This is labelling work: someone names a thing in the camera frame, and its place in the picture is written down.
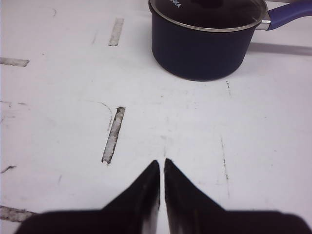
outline white surface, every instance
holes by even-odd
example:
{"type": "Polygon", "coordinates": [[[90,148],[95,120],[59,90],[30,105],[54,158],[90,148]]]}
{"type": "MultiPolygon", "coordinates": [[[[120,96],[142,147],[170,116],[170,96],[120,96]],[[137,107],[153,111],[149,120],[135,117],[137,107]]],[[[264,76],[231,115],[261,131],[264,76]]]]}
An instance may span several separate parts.
{"type": "MultiPolygon", "coordinates": [[[[225,209],[294,213],[312,227],[311,28],[306,17],[257,31],[235,73],[201,83],[156,63],[145,0],[3,0],[1,56],[30,62],[1,66],[1,100],[12,103],[1,103],[1,169],[17,165],[1,175],[1,203],[101,208],[168,157],[225,209]],[[113,115],[126,107],[109,166],[111,114],[97,102],[113,115]]],[[[159,234],[169,232],[161,192],[159,234]]]]}

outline purple handle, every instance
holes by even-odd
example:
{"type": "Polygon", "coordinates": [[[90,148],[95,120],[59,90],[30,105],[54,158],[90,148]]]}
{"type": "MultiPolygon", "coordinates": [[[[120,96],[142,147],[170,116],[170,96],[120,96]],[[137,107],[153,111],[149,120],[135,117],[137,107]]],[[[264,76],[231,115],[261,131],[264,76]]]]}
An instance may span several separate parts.
{"type": "Polygon", "coordinates": [[[278,28],[292,20],[312,16],[312,0],[302,0],[268,11],[271,24],[267,30],[278,28]]]}

